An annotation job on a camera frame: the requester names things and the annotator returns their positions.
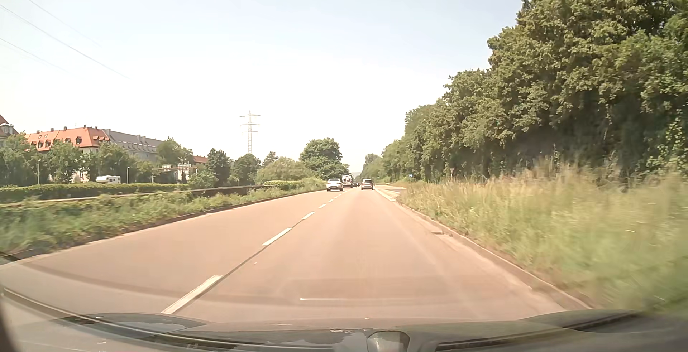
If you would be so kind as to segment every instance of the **orange roof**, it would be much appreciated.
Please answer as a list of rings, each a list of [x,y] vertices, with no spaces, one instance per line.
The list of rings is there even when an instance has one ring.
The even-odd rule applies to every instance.
[[[30,144],[37,146],[39,152],[47,152],[50,150],[55,140],[64,142],[71,142],[74,146],[79,148],[99,147],[104,141],[109,141],[110,138],[102,131],[96,128],[74,128],[74,129],[58,129],[52,132],[36,132],[25,135]],[[81,143],[77,144],[77,139],[81,138]]]

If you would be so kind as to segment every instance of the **tall grass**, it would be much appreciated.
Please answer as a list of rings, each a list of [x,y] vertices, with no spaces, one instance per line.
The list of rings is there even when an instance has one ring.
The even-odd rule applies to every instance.
[[[408,183],[399,200],[598,307],[647,309],[688,292],[688,185],[626,189],[592,172]]]
[[[0,207],[0,251],[11,254],[22,250],[65,249],[150,227],[167,218],[322,189],[323,186],[308,183],[290,190],[256,189],[243,196],[196,197],[191,192],[180,192],[130,197],[104,194],[86,201],[25,201],[19,206]]]

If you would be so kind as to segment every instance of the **white sky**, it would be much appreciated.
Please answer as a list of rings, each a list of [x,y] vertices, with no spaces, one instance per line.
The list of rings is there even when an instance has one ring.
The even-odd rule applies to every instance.
[[[520,0],[27,0],[0,4],[126,75],[125,79],[0,8],[0,114],[17,130],[98,126],[206,155],[297,159],[333,137],[360,171],[403,133],[404,114],[447,77],[485,68],[486,40]]]

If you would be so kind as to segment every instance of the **gray roof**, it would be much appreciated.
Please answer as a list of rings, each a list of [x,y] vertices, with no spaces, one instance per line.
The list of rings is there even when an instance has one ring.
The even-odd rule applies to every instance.
[[[158,150],[158,145],[162,143],[162,140],[156,140],[142,135],[130,135],[129,133],[116,132],[110,129],[103,129],[103,131],[110,138],[110,142],[114,142],[128,150],[155,153]]]

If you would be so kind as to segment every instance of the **car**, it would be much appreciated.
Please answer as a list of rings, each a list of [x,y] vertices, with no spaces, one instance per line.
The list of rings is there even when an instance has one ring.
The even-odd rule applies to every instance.
[[[360,189],[373,189],[373,180],[364,179],[360,182]]]
[[[344,190],[344,184],[339,179],[330,179],[330,180],[328,180],[327,188],[328,188],[328,191],[331,191],[333,189],[338,189],[340,191],[343,191]]]

